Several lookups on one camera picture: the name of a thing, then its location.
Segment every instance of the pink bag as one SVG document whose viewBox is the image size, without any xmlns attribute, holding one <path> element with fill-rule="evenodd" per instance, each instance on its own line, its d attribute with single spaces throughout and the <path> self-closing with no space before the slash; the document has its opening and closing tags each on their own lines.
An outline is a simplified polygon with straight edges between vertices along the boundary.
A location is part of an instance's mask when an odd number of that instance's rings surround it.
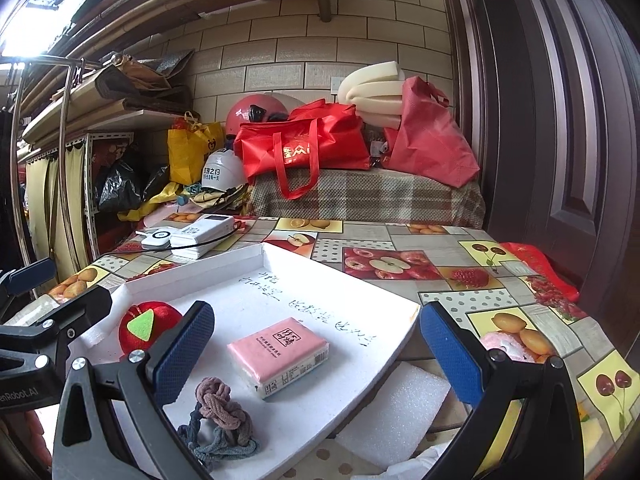
<svg viewBox="0 0 640 480">
<path fill-rule="evenodd" d="M 381 158 L 387 170 L 426 176 L 461 187 L 480 167 L 465 137 L 449 113 L 446 95 L 418 76 L 402 85 L 399 130 L 385 128 L 390 153 Z"/>
</svg>

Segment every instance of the red tote bag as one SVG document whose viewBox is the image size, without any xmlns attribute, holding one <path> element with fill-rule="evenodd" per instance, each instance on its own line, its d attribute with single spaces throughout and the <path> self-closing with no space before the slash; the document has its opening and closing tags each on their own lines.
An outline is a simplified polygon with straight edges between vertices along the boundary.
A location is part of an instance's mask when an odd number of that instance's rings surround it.
<svg viewBox="0 0 640 480">
<path fill-rule="evenodd" d="M 382 166 L 451 187 L 472 180 L 480 167 L 448 106 L 446 95 L 431 83 L 417 76 L 407 79 L 400 129 L 385 128 L 391 153 L 382 158 Z"/>
<path fill-rule="evenodd" d="M 368 170 L 370 163 L 355 106 L 324 99 L 296 108 L 289 121 L 241 124 L 234 153 L 247 178 L 275 171 L 282 195 L 289 200 L 318 183 L 320 168 Z M 309 168 L 308 184 L 289 190 L 287 168 Z"/>
</svg>

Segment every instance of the red bag handle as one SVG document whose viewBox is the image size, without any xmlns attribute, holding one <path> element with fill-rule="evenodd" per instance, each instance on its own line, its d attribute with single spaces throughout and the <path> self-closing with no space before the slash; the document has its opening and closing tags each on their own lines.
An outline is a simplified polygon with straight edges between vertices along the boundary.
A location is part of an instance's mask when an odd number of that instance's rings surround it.
<svg viewBox="0 0 640 480">
<path fill-rule="evenodd" d="M 449 107 L 449 98 L 447 98 L 446 94 L 442 91 L 437 89 L 433 83 L 429 83 L 427 81 L 427 86 L 429 87 L 429 93 L 431 94 L 431 97 L 433 97 L 434 99 L 436 99 L 436 102 L 441 105 L 444 106 L 445 108 Z"/>
<path fill-rule="evenodd" d="M 295 200 L 309 192 L 318 183 L 320 175 L 320 160 L 318 150 L 318 120 L 311 121 L 309 125 L 309 169 L 311 177 L 304 186 L 293 191 L 289 190 L 289 181 L 284 167 L 284 155 L 282 153 L 282 133 L 280 131 L 273 134 L 274 159 L 276 164 L 276 174 L 282 195 L 287 200 Z"/>
</svg>

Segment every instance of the knotted rope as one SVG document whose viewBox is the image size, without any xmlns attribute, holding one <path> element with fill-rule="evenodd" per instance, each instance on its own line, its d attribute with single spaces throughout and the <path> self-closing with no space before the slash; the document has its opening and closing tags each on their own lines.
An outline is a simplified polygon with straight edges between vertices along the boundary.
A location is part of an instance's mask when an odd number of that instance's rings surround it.
<svg viewBox="0 0 640 480">
<path fill-rule="evenodd" d="M 208 469 L 221 460 L 240 460 L 253 456 L 260 445 L 252 438 L 254 426 L 249 414 L 230 398 L 231 388 L 218 378 L 208 377 L 196 388 L 195 409 L 187 426 L 178 428 L 178 436 Z M 198 442 L 200 421 L 208 418 L 214 425 L 213 441 Z"/>
</svg>

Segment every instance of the green felt leaf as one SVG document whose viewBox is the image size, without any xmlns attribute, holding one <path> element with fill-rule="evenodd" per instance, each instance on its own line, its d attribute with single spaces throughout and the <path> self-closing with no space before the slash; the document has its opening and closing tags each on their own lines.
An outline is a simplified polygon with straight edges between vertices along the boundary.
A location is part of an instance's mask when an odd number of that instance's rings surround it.
<svg viewBox="0 0 640 480">
<path fill-rule="evenodd" d="M 149 341 L 151 330 L 154 327 L 154 311 L 145 310 L 140 316 L 133 318 L 127 323 L 127 330 L 142 341 Z"/>
</svg>

